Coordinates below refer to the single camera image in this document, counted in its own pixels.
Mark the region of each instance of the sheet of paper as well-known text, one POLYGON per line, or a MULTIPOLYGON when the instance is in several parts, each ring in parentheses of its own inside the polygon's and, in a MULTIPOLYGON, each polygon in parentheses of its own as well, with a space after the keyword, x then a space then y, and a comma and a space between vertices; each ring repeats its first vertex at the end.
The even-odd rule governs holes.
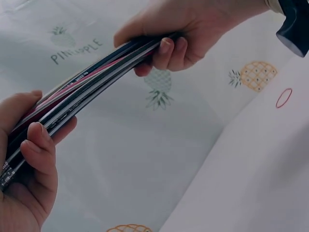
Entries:
POLYGON ((308 64, 294 58, 225 128, 161 232, 308 230, 308 64))

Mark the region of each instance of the white fabric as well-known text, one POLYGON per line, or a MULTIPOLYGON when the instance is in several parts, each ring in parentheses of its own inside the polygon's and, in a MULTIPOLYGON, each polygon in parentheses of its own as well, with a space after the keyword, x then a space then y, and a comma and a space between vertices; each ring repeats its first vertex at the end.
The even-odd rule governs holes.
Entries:
POLYGON ((308 63, 293 58, 224 129, 160 232, 308 229, 308 63))
MULTIPOLYGON (((1 98, 47 92, 109 53, 114 32, 146 4, 0 2, 1 98), (66 33, 50 33, 57 26, 66 33)), ((146 108, 150 79, 131 72, 80 112, 78 127, 57 147, 59 190, 43 231, 101 232, 127 224, 159 231, 223 127, 258 94, 230 86, 229 72, 253 61, 280 72, 293 56, 275 36, 281 23, 272 13, 251 19, 195 67, 172 73, 170 91, 163 89, 174 100, 165 110, 146 108)))

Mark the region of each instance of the bedsheet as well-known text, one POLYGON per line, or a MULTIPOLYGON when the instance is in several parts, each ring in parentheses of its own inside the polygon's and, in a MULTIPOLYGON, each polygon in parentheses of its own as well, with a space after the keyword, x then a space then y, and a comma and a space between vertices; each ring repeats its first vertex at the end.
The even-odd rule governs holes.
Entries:
MULTIPOLYGON (((1 0, 0 96, 47 92, 112 49, 141 0, 1 0)), ((265 13, 182 72, 128 73, 78 114, 57 147, 59 190, 44 232, 157 232, 224 126, 294 56, 265 13), (164 93, 166 104, 149 102, 164 93)))

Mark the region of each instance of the pineapple print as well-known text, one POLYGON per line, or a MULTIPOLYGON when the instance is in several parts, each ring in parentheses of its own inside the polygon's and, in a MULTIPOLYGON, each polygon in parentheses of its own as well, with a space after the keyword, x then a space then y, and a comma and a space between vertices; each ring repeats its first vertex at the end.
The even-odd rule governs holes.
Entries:
POLYGON ((229 84, 235 88, 243 84, 256 92, 261 92, 277 73, 276 68, 271 64, 253 61, 246 64, 240 72, 232 70, 229 73, 229 84))
POLYGON ((170 71, 153 68, 149 75, 144 78, 144 81, 153 89, 149 92, 150 96, 146 98, 149 101, 146 108, 152 107, 153 110, 156 110, 161 107, 165 110, 166 106, 170 105, 170 101, 173 101, 173 98, 167 95, 172 87, 170 71))
POLYGON ((130 224, 120 225, 115 228, 111 228, 106 232, 152 232, 152 230, 142 225, 130 224))
POLYGON ((51 41, 54 45, 60 46, 60 47, 68 47, 73 48, 76 45, 75 40, 73 37, 67 33, 67 30, 64 29, 64 27, 55 27, 51 33, 53 34, 51 36, 51 41))

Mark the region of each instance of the finger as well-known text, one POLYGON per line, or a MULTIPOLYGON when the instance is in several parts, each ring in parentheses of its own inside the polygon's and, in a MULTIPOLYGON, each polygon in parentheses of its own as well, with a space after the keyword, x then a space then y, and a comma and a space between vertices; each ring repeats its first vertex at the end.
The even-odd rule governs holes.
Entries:
POLYGON ((180 71, 184 68, 184 57, 187 51, 188 41, 180 37, 176 41, 175 49, 170 57, 168 69, 172 72, 180 71))
POLYGON ((47 130, 40 123, 28 128, 28 139, 20 146, 26 162, 34 168, 34 178, 28 189, 45 212, 50 212, 58 185, 56 170, 56 148, 47 130))
MULTIPOLYGON (((28 148, 35 148, 34 146, 31 146, 32 144, 35 144, 40 149, 37 149, 37 151, 34 149, 33 151, 36 151, 38 154, 42 153, 43 151, 46 151, 48 154, 50 154, 50 158, 56 162, 56 147, 55 143, 52 140, 52 138, 49 136, 47 130, 45 127, 39 123, 39 122, 33 122, 28 127, 28 136, 25 143, 28 145, 28 148)), ((38 164, 38 166, 33 166, 36 170, 39 172, 42 172, 44 174, 49 174, 48 167, 49 164, 38 164)))
POLYGON ((162 39, 159 50, 153 55, 153 66, 159 70, 166 70, 173 50, 173 40, 170 38, 162 39))
POLYGON ((153 66, 151 64, 142 63, 136 68, 134 68, 134 71, 137 76, 142 77, 147 76, 151 72, 152 68, 153 66))
POLYGON ((31 93, 17 93, 0 104, 0 167, 6 155, 7 136, 20 118, 42 97, 39 90, 31 93))
POLYGON ((74 130, 76 124, 77 118, 73 117, 53 136, 54 143, 56 145, 60 143, 72 130, 74 130))
POLYGON ((28 193, 19 186, 20 191, 24 192, 23 195, 20 195, 18 191, 14 191, 13 188, 10 189, 10 194, 32 212, 41 211, 38 215, 42 215, 43 211, 48 215, 55 202, 58 186, 55 154, 49 153, 29 140, 22 142, 20 149, 26 162, 35 169, 34 176, 26 186, 28 193))

